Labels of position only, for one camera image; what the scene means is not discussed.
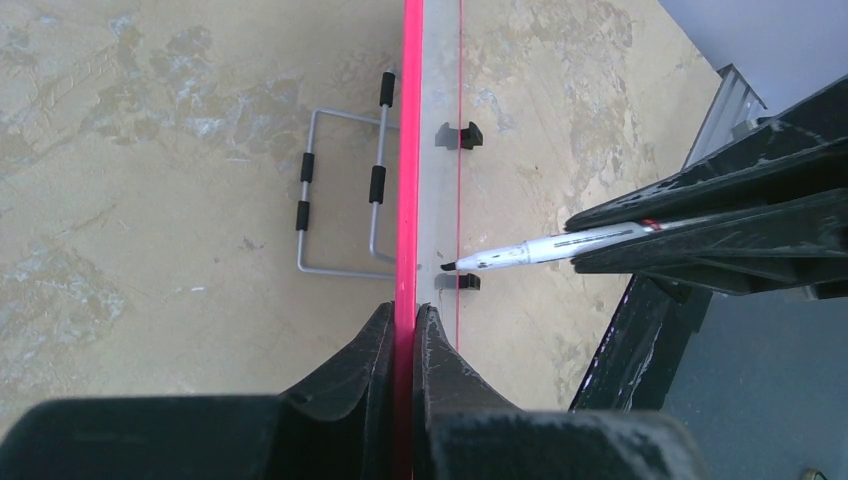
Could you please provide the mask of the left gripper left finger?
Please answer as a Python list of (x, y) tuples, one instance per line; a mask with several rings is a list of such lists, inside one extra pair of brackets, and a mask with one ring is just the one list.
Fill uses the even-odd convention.
[(280, 398), (280, 479), (388, 479), (394, 304)]

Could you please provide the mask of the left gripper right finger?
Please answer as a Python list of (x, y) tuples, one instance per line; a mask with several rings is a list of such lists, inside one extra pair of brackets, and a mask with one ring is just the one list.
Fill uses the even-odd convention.
[(450, 344), (437, 307), (416, 317), (413, 360), (413, 474), (416, 479), (506, 479), (508, 461), (489, 421), (518, 412)]

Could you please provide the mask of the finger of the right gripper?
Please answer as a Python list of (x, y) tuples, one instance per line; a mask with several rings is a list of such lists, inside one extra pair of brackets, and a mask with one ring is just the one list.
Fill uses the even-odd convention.
[(780, 203), (846, 185), (847, 80), (841, 78), (681, 172), (572, 216), (565, 228)]
[(847, 294), (847, 191), (723, 214), (573, 259), (581, 274), (633, 274), (728, 295)]

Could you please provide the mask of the pink framed whiteboard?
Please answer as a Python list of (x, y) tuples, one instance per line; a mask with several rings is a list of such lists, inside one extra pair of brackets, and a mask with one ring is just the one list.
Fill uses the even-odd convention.
[(463, 4), (404, 4), (395, 262), (391, 476), (413, 478), (413, 346), (420, 306), (457, 343), (459, 292), (443, 272), (458, 256), (462, 153), (436, 143), (462, 127)]

